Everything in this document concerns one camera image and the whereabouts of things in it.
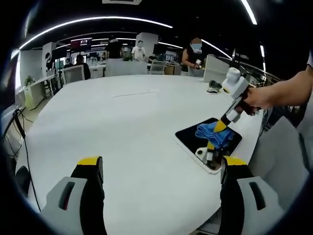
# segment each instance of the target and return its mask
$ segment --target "blue cloth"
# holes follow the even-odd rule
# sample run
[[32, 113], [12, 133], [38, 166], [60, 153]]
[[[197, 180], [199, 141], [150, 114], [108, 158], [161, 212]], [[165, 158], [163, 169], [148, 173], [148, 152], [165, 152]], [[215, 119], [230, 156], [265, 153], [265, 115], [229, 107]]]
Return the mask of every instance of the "blue cloth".
[[207, 139], [215, 148], [225, 148], [228, 146], [228, 141], [233, 139], [233, 133], [228, 128], [220, 132], [214, 132], [216, 124], [217, 122], [198, 125], [195, 135], [198, 138]]

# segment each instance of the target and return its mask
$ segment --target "ceiling light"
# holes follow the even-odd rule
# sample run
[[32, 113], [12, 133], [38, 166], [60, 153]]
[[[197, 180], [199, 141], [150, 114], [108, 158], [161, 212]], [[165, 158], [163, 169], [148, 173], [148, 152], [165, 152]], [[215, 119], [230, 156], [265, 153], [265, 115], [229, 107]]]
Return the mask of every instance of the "ceiling light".
[[203, 41], [204, 43], [208, 44], [209, 46], [213, 47], [214, 49], [218, 50], [220, 53], [224, 54], [225, 56], [227, 56], [229, 59], [232, 59], [229, 55], [227, 55], [224, 51], [222, 51], [221, 49], [217, 48], [216, 46], [210, 44], [209, 42], [207, 42], [206, 40], [201, 39], [201, 41]]
[[79, 39], [73, 39], [73, 40], [71, 40], [71, 42], [73, 42], [73, 41], [80, 41], [80, 40], [88, 40], [88, 39], [92, 39], [92, 38], [79, 38]]
[[117, 40], [132, 40], [132, 41], [136, 41], [136, 38], [117, 38]]
[[108, 40], [108, 38], [92, 39], [92, 41], [102, 41], [102, 40]]
[[260, 46], [260, 49], [261, 49], [262, 57], [264, 58], [264, 57], [265, 57], [265, 54], [264, 54], [264, 47], [263, 47], [263, 46]]
[[97, 45], [91, 45], [92, 47], [100, 47], [100, 46], [107, 46], [108, 44], [97, 44]]
[[171, 46], [171, 47], [176, 47], [176, 48], [182, 49], [182, 47], [179, 47], [179, 46], [176, 46], [176, 45], [173, 45], [173, 44], [162, 43], [162, 42], [159, 42], [159, 44], [163, 44], [163, 45], [167, 45], [167, 46]]
[[173, 28], [170, 25], [167, 24], [163, 24], [163, 23], [159, 23], [159, 22], [155, 22], [155, 21], [150, 21], [150, 20], [145, 20], [145, 19], [140, 19], [140, 18], [133, 18], [133, 17], [123, 17], [123, 16], [99, 16], [99, 17], [90, 17], [90, 18], [83, 18], [83, 19], [78, 19], [78, 20], [74, 20], [74, 21], [69, 21], [66, 23], [62, 23], [62, 24], [58, 24], [52, 28], [49, 28], [39, 34], [37, 34], [36, 36], [32, 37], [31, 39], [29, 39], [28, 41], [26, 41], [25, 43], [23, 43], [20, 46], [20, 50], [23, 49], [25, 46], [27, 46], [28, 44], [30, 44], [32, 41], [34, 41], [35, 39], [41, 37], [42, 35], [51, 32], [57, 28], [69, 25], [69, 24], [74, 24], [74, 23], [78, 23], [78, 22], [83, 22], [83, 21], [92, 21], [92, 20], [104, 20], [104, 19], [121, 19], [121, 20], [133, 20], [133, 21], [142, 21], [142, 22], [147, 22], [147, 23], [152, 23], [152, 24], [158, 24], [160, 26], [164, 26], [167, 28]]
[[255, 19], [255, 17], [254, 17], [254, 14], [253, 14], [253, 12], [252, 12], [252, 10], [251, 10], [251, 7], [250, 7], [249, 3], [247, 2], [247, 0], [241, 0], [241, 2], [242, 2], [243, 5], [245, 6], [245, 9], [246, 9], [247, 13], [249, 14], [252, 23], [253, 23], [254, 25], [257, 25], [258, 23], [256, 22], [256, 19]]
[[66, 45], [63, 45], [63, 46], [60, 46], [60, 47], [56, 47], [55, 49], [59, 49], [59, 48], [62, 48], [62, 47], [67, 47], [69, 46], [70, 44], [66, 44]]

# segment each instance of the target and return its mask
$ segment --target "white round table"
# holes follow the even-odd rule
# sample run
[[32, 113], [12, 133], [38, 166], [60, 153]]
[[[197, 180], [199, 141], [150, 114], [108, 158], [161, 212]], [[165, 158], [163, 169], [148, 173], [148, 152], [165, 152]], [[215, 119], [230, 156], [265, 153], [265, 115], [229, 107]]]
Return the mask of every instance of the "white round table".
[[[206, 92], [199, 78], [105, 77], [64, 86], [26, 134], [41, 208], [47, 193], [77, 162], [103, 157], [104, 221], [109, 235], [186, 235], [220, 207], [220, 174], [206, 167], [175, 133], [220, 118], [231, 97]], [[243, 136], [234, 155], [249, 161], [262, 114], [231, 127]], [[17, 169], [26, 164], [21, 149]], [[29, 200], [36, 209], [30, 187]]]

